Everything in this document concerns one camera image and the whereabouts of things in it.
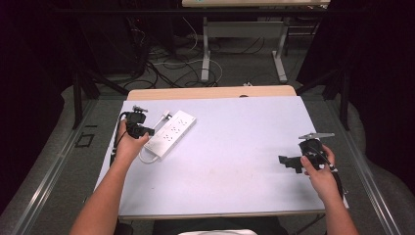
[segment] white cloth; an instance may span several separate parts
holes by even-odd
[[[213,231],[196,231],[196,232],[185,232],[179,235],[256,235],[249,229],[241,230],[213,230]]]

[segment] power strip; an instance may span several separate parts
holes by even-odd
[[[153,154],[162,158],[196,123],[196,118],[183,111],[178,111],[157,133],[144,145]]]

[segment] right hand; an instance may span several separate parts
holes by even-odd
[[[329,162],[334,165],[335,155],[333,152],[325,145],[323,145],[323,151],[326,152]],[[311,185],[323,203],[340,198],[336,180],[327,164],[324,165],[324,168],[317,170],[307,157],[302,156],[300,160],[305,168],[305,174],[310,177]]]
[[[138,156],[143,146],[149,141],[149,133],[138,139],[131,137],[126,131],[126,120],[119,124],[118,146],[116,147],[116,160],[122,160],[126,163],[132,163]]]

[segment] desk leg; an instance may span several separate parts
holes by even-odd
[[[288,82],[288,79],[284,71],[283,62],[281,61],[281,54],[284,50],[284,43],[287,37],[289,23],[290,23],[290,19],[284,18],[284,25],[283,25],[283,28],[281,29],[281,37],[278,43],[277,51],[272,52],[272,57],[274,58],[275,68],[277,69],[277,73],[278,73],[278,79],[283,84],[286,84]]]
[[[201,82],[208,82],[209,62],[210,62],[210,50],[208,49],[208,19],[204,18],[204,61],[202,64]]]

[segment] forearm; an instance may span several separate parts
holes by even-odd
[[[326,224],[328,235],[358,234],[350,214],[348,213],[343,200],[339,197],[324,202],[326,208]]]
[[[129,163],[114,161],[76,219],[71,234],[114,234],[128,168]]]

